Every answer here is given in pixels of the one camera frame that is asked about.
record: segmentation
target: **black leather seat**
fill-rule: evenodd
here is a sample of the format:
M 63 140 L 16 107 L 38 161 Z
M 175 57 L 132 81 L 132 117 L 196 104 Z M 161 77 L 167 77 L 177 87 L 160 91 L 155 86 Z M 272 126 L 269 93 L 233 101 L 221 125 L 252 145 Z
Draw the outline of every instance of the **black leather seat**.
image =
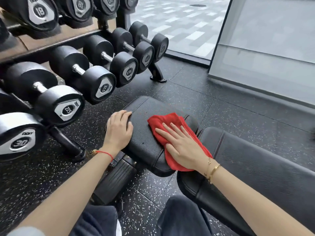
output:
M 195 133 L 198 131 L 198 122 L 192 116 L 171 105 L 148 96 L 134 99 L 124 109 L 132 111 L 130 121 L 134 126 L 134 131 L 130 143 L 123 152 L 133 160 L 144 163 L 147 169 L 157 176 L 167 177 L 173 174 L 175 171 L 168 166 L 165 160 L 164 148 L 154 138 L 147 120 L 153 115 L 175 112 L 185 119 L 187 125 Z
M 315 233 L 315 172 L 215 127 L 199 139 L 230 173 Z M 255 235 L 231 203 L 195 171 L 178 172 L 180 190 L 239 235 Z

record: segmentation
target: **jeans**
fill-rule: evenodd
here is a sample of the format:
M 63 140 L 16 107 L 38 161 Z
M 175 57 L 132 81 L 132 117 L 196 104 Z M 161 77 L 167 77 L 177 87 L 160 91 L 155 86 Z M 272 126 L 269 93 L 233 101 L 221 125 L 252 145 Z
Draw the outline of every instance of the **jeans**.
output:
M 87 205 L 69 236 L 116 236 L 113 206 Z M 212 236 L 204 212 L 184 196 L 172 196 L 157 223 L 158 236 Z

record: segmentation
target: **gold bracelet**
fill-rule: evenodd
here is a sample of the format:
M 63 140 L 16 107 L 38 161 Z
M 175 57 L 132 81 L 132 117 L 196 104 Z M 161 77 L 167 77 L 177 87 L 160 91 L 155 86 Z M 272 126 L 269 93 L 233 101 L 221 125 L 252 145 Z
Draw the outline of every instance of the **gold bracelet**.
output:
M 210 184 L 212 184 L 211 178 L 212 178 L 213 174 L 215 173 L 215 171 L 216 171 L 220 166 L 221 166 L 221 165 L 218 164 L 217 166 L 215 166 L 215 167 L 213 168 L 213 170 L 212 170 L 212 172 L 211 172 L 211 174 L 210 174 L 210 177 L 209 177 L 209 182 L 210 182 Z
M 211 158 L 209 157 L 208 165 L 211 164 Z

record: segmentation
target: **pavement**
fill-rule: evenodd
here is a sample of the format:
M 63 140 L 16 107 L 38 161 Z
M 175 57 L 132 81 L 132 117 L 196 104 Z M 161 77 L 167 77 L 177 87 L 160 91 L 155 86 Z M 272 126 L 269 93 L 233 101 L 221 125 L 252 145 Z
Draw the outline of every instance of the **pavement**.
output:
M 139 0 L 131 23 L 169 38 L 168 49 L 211 59 L 230 0 Z

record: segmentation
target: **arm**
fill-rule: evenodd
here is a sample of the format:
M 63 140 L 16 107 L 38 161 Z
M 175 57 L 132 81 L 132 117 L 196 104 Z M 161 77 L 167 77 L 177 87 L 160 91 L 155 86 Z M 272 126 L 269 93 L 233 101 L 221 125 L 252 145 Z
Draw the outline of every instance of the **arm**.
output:
M 163 126 L 169 133 L 160 129 L 156 129 L 156 132 L 171 143 L 166 148 L 173 158 L 188 169 L 197 170 L 202 175 L 211 175 L 218 162 L 211 159 L 211 164 L 208 164 L 209 158 L 184 127 L 178 129 L 174 124 L 171 124 L 172 128 L 165 124 Z M 223 167 L 213 172 L 211 182 L 231 202 L 257 236 L 314 236 L 288 213 Z
M 107 122 L 107 132 L 101 151 L 114 158 L 130 141 L 133 126 L 126 128 L 131 112 L 124 110 L 113 113 Z M 45 199 L 18 226 L 32 226 L 45 236 L 68 236 L 111 162 L 105 153 L 96 154 L 80 170 L 66 180 L 57 190 Z

